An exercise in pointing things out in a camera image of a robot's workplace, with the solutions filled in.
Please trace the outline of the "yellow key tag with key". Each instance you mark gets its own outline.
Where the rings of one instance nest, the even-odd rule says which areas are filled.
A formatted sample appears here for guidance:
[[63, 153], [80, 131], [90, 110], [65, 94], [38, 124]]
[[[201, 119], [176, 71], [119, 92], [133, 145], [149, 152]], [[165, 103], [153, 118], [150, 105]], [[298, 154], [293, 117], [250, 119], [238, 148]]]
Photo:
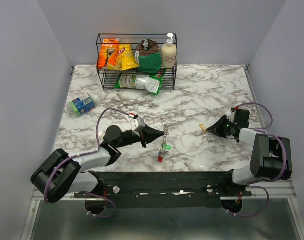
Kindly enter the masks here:
[[199, 127], [203, 132], [206, 132], [207, 128], [203, 124], [199, 124]]

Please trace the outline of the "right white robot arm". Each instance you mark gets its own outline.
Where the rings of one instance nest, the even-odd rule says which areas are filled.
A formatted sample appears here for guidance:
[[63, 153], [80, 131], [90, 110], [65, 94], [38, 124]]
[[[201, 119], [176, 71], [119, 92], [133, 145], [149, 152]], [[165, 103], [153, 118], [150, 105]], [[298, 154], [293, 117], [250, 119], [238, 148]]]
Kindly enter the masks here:
[[222, 182], [222, 191], [233, 196], [240, 190], [240, 185], [257, 182], [286, 181], [291, 177], [290, 140], [273, 136], [261, 129], [249, 128], [250, 112], [233, 108], [229, 116], [222, 116], [215, 124], [206, 129], [219, 138], [235, 140], [252, 148], [250, 163], [232, 171], [232, 178]]

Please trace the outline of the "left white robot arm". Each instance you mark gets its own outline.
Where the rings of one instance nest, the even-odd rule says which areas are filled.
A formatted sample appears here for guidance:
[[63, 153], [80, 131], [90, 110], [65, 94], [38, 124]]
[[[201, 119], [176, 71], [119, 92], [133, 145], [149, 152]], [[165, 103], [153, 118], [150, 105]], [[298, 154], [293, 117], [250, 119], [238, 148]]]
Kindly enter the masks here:
[[146, 148], [163, 135], [164, 132], [147, 125], [137, 133], [132, 130], [124, 132], [116, 125], [109, 126], [99, 150], [69, 159], [69, 154], [59, 148], [32, 174], [30, 181], [52, 204], [71, 192], [87, 192], [96, 198], [102, 194], [103, 186], [88, 170], [114, 164], [121, 156], [119, 147], [141, 143]]

